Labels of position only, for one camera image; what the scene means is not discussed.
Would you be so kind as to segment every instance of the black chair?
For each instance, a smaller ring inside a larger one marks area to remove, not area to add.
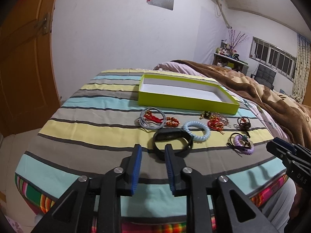
[[[254,80],[259,84],[265,85],[271,90],[273,90],[273,82],[276,72],[271,70],[270,68],[259,64],[256,75],[251,74],[251,78],[254,77]]]

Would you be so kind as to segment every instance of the brown blanket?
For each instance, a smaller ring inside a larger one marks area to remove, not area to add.
[[[241,97],[257,103],[266,110],[288,134],[292,143],[311,149],[311,108],[295,102],[281,93],[276,93],[242,73],[214,65],[199,64],[188,60],[173,60],[186,64],[216,79],[224,87]]]

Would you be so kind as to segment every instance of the black smart band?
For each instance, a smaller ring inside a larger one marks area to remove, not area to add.
[[[180,128],[161,128],[157,130],[152,140],[152,147],[157,157],[160,160],[165,160],[164,150],[160,150],[155,144],[157,141],[167,141],[181,137],[186,139],[188,144],[185,145],[181,151],[176,152],[175,155],[184,158],[190,153],[190,150],[192,149],[193,137]]]

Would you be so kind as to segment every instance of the purple coil hair tie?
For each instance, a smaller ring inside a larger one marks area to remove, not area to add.
[[[242,144],[240,142],[240,140],[242,140],[242,136],[241,135],[236,135],[233,139],[233,144],[234,146],[240,146],[240,147],[244,147],[245,150],[239,150],[241,153],[246,154],[246,155],[252,155],[254,152],[254,145],[253,143],[251,143],[251,147],[249,149],[247,149],[247,147],[245,147],[244,144]]]

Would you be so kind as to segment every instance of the ceiling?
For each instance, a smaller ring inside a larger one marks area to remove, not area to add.
[[[230,9],[261,15],[311,39],[304,19],[290,0],[226,0]]]

